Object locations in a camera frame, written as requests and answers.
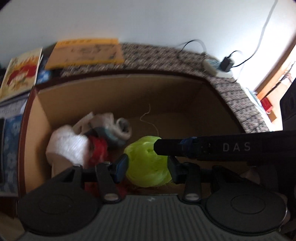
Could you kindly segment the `patterned floral rug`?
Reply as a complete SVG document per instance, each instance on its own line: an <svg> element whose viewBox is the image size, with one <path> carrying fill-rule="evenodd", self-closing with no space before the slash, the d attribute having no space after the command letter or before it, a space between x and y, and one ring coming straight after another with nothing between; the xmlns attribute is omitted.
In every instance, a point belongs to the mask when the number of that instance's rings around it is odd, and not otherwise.
<svg viewBox="0 0 296 241"><path fill-rule="evenodd" d="M123 43L121 46L125 58L122 64L70 66L63 68L60 75L69 77L108 70L156 70L201 77L221 95L245 132L259 133L269 130L265 122L266 118L251 99L251 94L246 88L242 87L233 77L213 77L204 70L202 61L205 60L207 54L135 43Z"/></svg>

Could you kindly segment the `blue patterned box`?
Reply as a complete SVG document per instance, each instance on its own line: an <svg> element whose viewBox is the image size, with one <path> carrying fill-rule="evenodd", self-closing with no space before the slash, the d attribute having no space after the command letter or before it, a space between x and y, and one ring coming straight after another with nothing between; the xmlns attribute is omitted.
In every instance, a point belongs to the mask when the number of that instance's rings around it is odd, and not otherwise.
<svg viewBox="0 0 296 241"><path fill-rule="evenodd" d="M1 197L18 196L18 147L27 97L1 104Z"/></svg>

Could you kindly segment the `wooden door frame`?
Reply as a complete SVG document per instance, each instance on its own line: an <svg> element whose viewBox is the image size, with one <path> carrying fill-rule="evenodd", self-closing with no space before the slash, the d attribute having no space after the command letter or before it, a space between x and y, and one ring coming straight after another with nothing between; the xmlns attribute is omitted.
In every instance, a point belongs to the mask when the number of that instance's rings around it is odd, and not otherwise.
<svg viewBox="0 0 296 241"><path fill-rule="evenodd" d="M280 99L293 83L295 78L295 60L287 60L275 73L275 75L264 84L264 87L257 88L256 95L261 101L264 97L267 97L273 109L270 114L267 114L269 120L274 123L280 120Z"/></svg>

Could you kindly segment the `red yellow picture book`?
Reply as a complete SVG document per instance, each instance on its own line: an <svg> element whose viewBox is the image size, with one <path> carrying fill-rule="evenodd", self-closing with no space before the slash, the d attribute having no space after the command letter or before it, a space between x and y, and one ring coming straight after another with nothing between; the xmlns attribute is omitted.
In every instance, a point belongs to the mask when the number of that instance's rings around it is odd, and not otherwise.
<svg viewBox="0 0 296 241"><path fill-rule="evenodd" d="M36 84L43 48L12 58L1 83L1 102L30 91Z"/></svg>

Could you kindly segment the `red box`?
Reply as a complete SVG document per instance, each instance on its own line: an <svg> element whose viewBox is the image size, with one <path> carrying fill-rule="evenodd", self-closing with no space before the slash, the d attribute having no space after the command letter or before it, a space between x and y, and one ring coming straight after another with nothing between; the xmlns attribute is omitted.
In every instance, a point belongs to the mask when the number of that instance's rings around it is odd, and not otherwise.
<svg viewBox="0 0 296 241"><path fill-rule="evenodd" d="M271 104L269 99L267 97L264 97L260 102L265 112L267 114L270 114L273 109L273 105Z"/></svg>

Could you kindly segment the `black power adapter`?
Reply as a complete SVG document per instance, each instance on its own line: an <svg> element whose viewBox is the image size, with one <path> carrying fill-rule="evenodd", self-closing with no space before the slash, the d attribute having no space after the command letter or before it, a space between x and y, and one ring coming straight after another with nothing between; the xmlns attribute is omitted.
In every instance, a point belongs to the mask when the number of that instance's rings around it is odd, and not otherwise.
<svg viewBox="0 0 296 241"><path fill-rule="evenodd" d="M219 68L223 72L229 72L233 65L233 60L230 57L225 57L220 63Z"/></svg>

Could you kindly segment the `red fabric item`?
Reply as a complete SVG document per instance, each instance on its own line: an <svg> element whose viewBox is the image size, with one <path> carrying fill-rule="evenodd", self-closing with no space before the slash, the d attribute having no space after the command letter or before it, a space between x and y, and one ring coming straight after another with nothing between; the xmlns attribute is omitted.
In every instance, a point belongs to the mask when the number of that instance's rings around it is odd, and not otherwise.
<svg viewBox="0 0 296 241"><path fill-rule="evenodd" d="M100 163L104 163L108 156L108 144L105 138L89 136L88 140L91 144L90 159L88 167L93 168Z"/></svg>

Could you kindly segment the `brown cardboard box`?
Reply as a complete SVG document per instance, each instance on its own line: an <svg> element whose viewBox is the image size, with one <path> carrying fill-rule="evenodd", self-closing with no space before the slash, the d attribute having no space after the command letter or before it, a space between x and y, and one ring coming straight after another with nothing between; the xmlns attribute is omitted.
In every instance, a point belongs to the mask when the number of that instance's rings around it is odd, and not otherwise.
<svg viewBox="0 0 296 241"><path fill-rule="evenodd" d="M237 83L227 81L234 101L227 104L205 78L167 71L107 71L55 78L36 85L23 113L18 143L18 195L46 182L51 167L46 147L51 133L88 113L126 118L134 142L143 136L188 138L256 131L235 106L252 102Z"/></svg>

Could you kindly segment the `orange book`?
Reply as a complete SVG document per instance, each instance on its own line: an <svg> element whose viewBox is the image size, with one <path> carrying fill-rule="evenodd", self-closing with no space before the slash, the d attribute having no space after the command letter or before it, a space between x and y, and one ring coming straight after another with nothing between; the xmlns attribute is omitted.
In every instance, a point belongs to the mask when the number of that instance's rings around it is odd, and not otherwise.
<svg viewBox="0 0 296 241"><path fill-rule="evenodd" d="M94 64L121 64L125 61L118 39L72 39L56 43L46 70Z"/></svg>

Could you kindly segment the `white power strip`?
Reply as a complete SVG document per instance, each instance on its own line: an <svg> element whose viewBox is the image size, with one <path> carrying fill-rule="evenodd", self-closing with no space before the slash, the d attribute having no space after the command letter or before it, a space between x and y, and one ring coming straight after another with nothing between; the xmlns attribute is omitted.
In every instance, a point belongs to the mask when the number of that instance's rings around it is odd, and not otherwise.
<svg viewBox="0 0 296 241"><path fill-rule="evenodd" d="M217 59L206 58L202 62L202 66L206 72L217 78L232 78L231 71L224 72L220 68L220 62Z"/></svg>

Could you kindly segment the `white fluffy plush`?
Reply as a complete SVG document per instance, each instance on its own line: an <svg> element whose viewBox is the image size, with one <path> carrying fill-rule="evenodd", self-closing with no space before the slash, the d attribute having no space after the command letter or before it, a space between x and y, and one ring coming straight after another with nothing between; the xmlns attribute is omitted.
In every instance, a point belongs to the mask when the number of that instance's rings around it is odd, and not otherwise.
<svg viewBox="0 0 296 241"><path fill-rule="evenodd" d="M90 141L85 135L77 135L72 126L64 125L53 131L46 148L48 163L85 166L90 158Z"/></svg>

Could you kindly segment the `grey white sock bundle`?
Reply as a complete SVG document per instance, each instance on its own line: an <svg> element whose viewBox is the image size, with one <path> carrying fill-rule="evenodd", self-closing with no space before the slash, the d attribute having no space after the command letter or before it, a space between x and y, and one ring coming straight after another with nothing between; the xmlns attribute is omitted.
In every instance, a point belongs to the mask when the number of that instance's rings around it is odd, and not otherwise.
<svg viewBox="0 0 296 241"><path fill-rule="evenodd" d="M94 115L90 112L73 127L78 135L105 138L108 144L122 147L132 136L132 127L124 118L115 119L113 113Z"/></svg>

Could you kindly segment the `lime green yarn ball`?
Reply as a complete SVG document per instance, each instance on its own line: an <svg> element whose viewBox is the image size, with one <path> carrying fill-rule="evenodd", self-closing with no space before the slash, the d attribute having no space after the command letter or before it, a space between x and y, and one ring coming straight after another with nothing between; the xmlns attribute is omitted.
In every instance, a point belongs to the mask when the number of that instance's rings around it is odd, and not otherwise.
<svg viewBox="0 0 296 241"><path fill-rule="evenodd" d="M138 187L163 186L171 181L167 156L157 155L154 143L160 137L145 136L128 145L124 153L128 156L126 177Z"/></svg>

